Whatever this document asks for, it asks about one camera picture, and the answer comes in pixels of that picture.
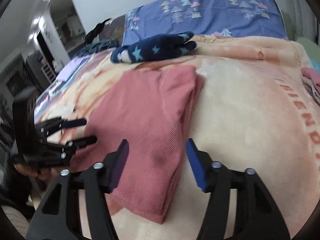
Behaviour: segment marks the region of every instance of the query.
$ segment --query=hand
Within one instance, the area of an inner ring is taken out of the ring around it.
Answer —
[[[16,170],[25,176],[32,176],[39,178],[44,181],[48,181],[51,179],[51,169],[41,169],[39,172],[32,169],[28,164],[24,163],[15,163],[14,167]]]

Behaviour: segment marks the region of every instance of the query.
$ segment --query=blue fabric with tree print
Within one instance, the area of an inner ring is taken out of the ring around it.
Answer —
[[[157,34],[187,31],[195,35],[287,39],[274,0],[158,0],[126,14],[123,45]]]

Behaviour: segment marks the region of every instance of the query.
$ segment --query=black robotic claw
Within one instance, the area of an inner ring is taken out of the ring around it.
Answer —
[[[65,145],[50,143],[47,137],[61,129],[86,125],[86,119],[65,120],[61,117],[38,123],[34,122],[34,109],[37,91],[29,87],[20,92],[13,100],[12,115],[15,146],[12,149],[13,163],[28,163],[38,170],[54,166],[69,166],[71,157],[79,148],[94,144],[95,136],[68,141]]]
[[[229,240],[290,240],[276,202],[254,169],[229,170],[199,151],[192,139],[187,155],[198,186],[211,192],[197,240],[222,240],[225,234],[230,189],[237,189],[236,221]]]
[[[26,239],[87,239],[82,236],[78,206],[78,190],[84,189],[92,240],[117,240],[104,193],[117,187],[128,153],[128,142],[123,140],[116,152],[85,171],[62,170],[37,208]]]

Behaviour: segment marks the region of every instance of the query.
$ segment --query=ceiling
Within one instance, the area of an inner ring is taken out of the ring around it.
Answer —
[[[24,49],[33,25],[48,6],[44,0],[11,0],[0,18],[0,72]]]
[[[50,11],[55,13],[73,7],[72,0],[50,0]]]

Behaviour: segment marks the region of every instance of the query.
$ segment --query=light blue star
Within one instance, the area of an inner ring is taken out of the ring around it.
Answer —
[[[181,50],[181,54],[182,55],[185,55],[185,54],[187,54],[189,52],[189,50],[186,49],[185,47],[181,47],[180,50]]]
[[[187,34],[178,34],[178,36],[183,38],[183,42],[185,42],[186,40],[190,39],[189,36]]]
[[[141,55],[140,55],[140,51],[141,51],[141,49],[138,49],[138,46],[137,46],[134,49],[134,52],[131,53],[136,58],[136,62],[138,62],[139,59],[144,60],[143,57],[141,57]]]
[[[153,53],[154,53],[154,54],[157,54],[158,51],[160,50],[160,48],[157,48],[157,46],[155,45],[155,46],[152,48],[152,50],[153,50]]]

